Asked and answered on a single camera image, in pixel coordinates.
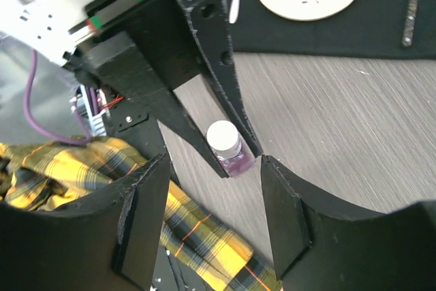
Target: gray wood grain surface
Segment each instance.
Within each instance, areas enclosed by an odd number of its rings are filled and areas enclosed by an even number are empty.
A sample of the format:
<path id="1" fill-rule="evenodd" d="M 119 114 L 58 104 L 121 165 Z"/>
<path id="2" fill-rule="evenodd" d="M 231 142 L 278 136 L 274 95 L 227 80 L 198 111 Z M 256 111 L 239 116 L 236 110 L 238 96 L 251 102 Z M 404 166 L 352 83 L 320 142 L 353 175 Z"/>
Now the gray wood grain surface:
<path id="1" fill-rule="evenodd" d="M 22 114 L 29 49 L 0 52 L 0 142 L 40 142 Z M 247 114 L 265 153 L 296 174 L 355 204 L 391 211 L 436 198 L 436 65 L 292 55 L 237 54 Z M 78 129 L 59 69 L 40 60 L 33 113 L 63 134 Z M 176 90 L 203 131 L 223 116 L 201 78 Z M 260 167 L 220 179 L 163 128 L 185 190 L 271 259 Z"/>

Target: knife handle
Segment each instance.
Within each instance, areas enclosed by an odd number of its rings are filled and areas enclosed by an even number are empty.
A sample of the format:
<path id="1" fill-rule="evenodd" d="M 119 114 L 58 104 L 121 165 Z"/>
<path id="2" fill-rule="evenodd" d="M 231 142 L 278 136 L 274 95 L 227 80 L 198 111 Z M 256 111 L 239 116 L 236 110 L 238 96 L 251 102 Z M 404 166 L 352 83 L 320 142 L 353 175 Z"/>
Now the knife handle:
<path id="1" fill-rule="evenodd" d="M 404 24 L 403 32 L 403 47 L 410 47 L 411 41 L 414 38 L 416 12 L 418 11 L 418 0 L 409 0 L 407 6 L 406 21 Z"/>

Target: small glass jar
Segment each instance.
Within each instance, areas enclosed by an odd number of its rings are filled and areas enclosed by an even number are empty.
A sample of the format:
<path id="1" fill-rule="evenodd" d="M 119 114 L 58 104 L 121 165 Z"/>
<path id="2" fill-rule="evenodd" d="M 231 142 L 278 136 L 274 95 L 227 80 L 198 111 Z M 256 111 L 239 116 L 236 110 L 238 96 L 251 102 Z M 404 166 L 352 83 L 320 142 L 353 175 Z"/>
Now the small glass jar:
<path id="1" fill-rule="evenodd" d="M 231 122 L 214 122 L 207 130 L 206 139 L 230 177 L 237 177 L 254 165 L 253 153 Z"/>

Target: yellow tartan cloth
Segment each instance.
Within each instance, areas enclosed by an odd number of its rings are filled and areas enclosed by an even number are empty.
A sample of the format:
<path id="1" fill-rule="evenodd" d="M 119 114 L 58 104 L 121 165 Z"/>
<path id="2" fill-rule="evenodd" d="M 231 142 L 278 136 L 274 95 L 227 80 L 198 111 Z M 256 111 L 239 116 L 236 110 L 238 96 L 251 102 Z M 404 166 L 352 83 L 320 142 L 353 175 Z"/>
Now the yellow tartan cloth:
<path id="1" fill-rule="evenodd" d="M 129 144 L 109 137 L 96 137 L 85 147 L 0 143 L 0 201 L 51 211 L 145 163 Z M 172 181 L 160 243 L 214 290 L 281 289 L 275 272 L 246 242 Z"/>

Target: black cloth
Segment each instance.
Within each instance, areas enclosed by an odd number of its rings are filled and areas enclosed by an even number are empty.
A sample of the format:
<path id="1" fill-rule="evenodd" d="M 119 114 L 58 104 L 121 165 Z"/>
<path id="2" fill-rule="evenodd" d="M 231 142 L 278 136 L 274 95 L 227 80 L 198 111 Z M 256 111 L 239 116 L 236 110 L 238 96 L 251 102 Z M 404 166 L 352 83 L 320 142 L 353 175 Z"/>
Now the black cloth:
<path id="1" fill-rule="evenodd" d="M 233 47 L 237 52 L 434 59 L 436 0 L 419 0 L 413 44 L 403 48 L 408 1 L 355 0 L 330 18 L 296 22 L 273 14 L 259 0 L 241 0 L 238 21 L 230 25 Z"/>

